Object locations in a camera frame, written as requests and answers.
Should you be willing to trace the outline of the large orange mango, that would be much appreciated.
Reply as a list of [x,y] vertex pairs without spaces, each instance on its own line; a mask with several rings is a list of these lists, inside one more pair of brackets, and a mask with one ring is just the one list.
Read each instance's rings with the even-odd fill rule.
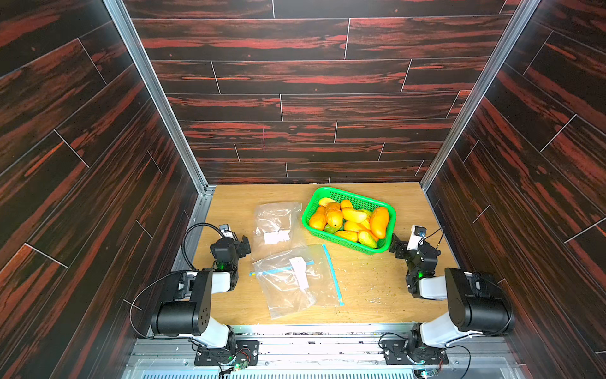
[[387,235],[388,224],[390,223],[390,213],[387,208],[376,208],[370,217],[370,230],[378,239],[384,239]]

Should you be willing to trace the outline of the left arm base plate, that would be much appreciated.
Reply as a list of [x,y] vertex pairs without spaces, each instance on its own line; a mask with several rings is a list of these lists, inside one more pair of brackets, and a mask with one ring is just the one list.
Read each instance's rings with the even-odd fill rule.
[[256,366],[259,358],[260,342],[258,340],[229,341],[226,347],[198,347],[194,366],[229,366],[242,369]]

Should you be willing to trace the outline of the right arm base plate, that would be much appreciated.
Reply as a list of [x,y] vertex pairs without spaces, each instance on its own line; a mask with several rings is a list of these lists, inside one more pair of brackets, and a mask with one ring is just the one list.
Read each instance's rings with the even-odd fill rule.
[[379,349],[388,366],[442,366],[449,363],[444,348],[429,347],[414,338],[387,333],[378,341]]

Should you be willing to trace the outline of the clear zip bag blue zipper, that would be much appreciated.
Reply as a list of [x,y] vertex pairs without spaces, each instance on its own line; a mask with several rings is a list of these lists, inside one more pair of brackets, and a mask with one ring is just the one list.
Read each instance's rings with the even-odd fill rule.
[[325,245],[309,245],[273,254],[253,263],[272,319],[312,307],[343,306],[331,255]]

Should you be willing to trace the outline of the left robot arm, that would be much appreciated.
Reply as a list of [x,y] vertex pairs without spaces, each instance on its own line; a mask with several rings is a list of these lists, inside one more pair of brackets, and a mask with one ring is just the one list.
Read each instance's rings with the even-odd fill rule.
[[251,253],[249,239],[221,238],[210,246],[215,266],[171,273],[151,315],[156,336],[187,338],[203,351],[235,355],[233,329],[211,316],[211,297],[235,289],[239,261]]

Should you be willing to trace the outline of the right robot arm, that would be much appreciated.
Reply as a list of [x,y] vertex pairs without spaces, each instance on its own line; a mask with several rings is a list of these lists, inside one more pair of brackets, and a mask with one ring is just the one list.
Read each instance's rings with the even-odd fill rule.
[[448,304],[446,314],[411,328],[405,345],[411,361],[429,362],[445,355],[455,342],[513,330],[514,308],[493,275],[446,268],[437,276],[441,252],[426,243],[423,231],[407,241],[393,236],[389,251],[406,262],[407,289],[413,297]]

